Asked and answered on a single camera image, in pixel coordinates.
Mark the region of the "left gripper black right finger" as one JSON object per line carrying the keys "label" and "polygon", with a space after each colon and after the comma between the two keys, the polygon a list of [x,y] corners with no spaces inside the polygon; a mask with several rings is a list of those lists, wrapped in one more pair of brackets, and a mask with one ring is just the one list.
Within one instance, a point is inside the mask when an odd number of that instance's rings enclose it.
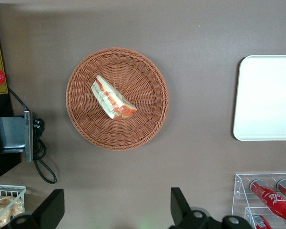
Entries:
{"label": "left gripper black right finger", "polygon": [[199,207],[190,207],[179,187],[171,188],[170,211],[174,225],[171,229],[220,229],[221,222]]}

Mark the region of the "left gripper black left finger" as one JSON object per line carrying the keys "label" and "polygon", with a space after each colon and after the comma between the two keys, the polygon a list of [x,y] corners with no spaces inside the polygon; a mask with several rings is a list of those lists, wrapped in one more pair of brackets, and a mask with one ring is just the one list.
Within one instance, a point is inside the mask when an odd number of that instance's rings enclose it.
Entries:
{"label": "left gripper black left finger", "polygon": [[53,190],[31,214],[20,214],[3,229],[55,229],[64,216],[64,189]]}

